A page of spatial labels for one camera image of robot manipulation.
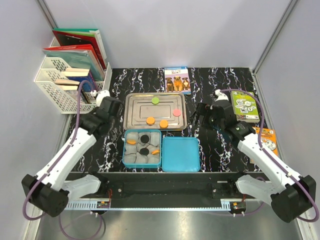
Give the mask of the black cookie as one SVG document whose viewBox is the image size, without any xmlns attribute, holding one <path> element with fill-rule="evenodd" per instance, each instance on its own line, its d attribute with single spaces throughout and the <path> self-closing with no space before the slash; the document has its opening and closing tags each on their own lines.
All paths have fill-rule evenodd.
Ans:
<svg viewBox="0 0 320 240">
<path fill-rule="evenodd" d="M 148 144 L 150 141 L 150 137 L 147 134 L 144 134 L 140 137 L 140 141 L 142 144 Z"/>
<path fill-rule="evenodd" d="M 139 153 L 140 153 L 142 156 L 147 156 L 147 155 L 150 153 L 150 151 L 149 151 L 148 148 L 144 147 L 144 148 L 141 148 L 141 149 L 139 150 Z"/>
</svg>

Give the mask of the blue tin lid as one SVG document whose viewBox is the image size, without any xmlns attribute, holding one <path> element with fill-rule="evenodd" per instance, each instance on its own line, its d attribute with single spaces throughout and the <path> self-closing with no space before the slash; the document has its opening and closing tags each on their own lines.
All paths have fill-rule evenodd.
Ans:
<svg viewBox="0 0 320 240">
<path fill-rule="evenodd" d="M 162 140 L 161 167 L 167 173 L 196 173 L 200 170 L 196 137 L 167 136 Z"/>
</svg>

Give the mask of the black cookie bottom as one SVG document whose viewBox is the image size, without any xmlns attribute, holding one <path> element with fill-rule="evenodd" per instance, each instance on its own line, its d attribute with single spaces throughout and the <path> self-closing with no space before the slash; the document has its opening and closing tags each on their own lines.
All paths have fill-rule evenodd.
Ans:
<svg viewBox="0 0 320 240">
<path fill-rule="evenodd" d="M 139 150 L 139 153 L 140 153 L 142 156 L 147 156 L 147 155 L 150 153 L 150 151 L 149 151 L 148 148 L 144 147 L 144 148 L 141 148 L 141 149 Z"/>
</svg>

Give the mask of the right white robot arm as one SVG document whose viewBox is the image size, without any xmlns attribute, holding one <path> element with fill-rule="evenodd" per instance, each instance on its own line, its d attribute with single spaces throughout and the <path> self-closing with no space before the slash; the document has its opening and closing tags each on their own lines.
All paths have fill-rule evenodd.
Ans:
<svg viewBox="0 0 320 240">
<path fill-rule="evenodd" d="M 252 196 L 271 206 L 286 223 L 294 219 L 308 223 L 318 221 L 320 211 L 316 204 L 316 181 L 310 175 L 302 176 L 284 163 L 262 142 L 261 131 L 256 132 L 249 123 L 237 120 L 226 92 L 227 89 L 217 89 L 217 98 L 213 103 L 198 103 L 192 119 L 229 140 L 240 152 L 254 160 L 269 179 L 264 182 L 241 173 L 227 185 L 228 195 L 235 199 L 243 194 Z"/>
</svg>

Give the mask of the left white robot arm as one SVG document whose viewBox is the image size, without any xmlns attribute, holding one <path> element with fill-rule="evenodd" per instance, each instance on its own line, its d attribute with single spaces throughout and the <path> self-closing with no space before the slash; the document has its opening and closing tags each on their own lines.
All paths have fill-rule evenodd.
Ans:
<svg viewBox="0 0 320 240">
<path fill-rule="evenodd" d="M 27 203 L 54 218 L 63 212 L 69 201 L 91 194 L 103 198 L 108 193 L 108 179 L 97 172 L 87 173 L 72 181 L 66 179 L 81 156 L 114 127 L 123 106 L 107 90 L 100 92 L 97 107 L 77 116 L 70 139 L 52 160 L 36 175 L 24 176 L 21 184 L 26 199 L 22 213 L 27 220 L 35 220 L 35 217 L 27 215 Z"/>
</svg>

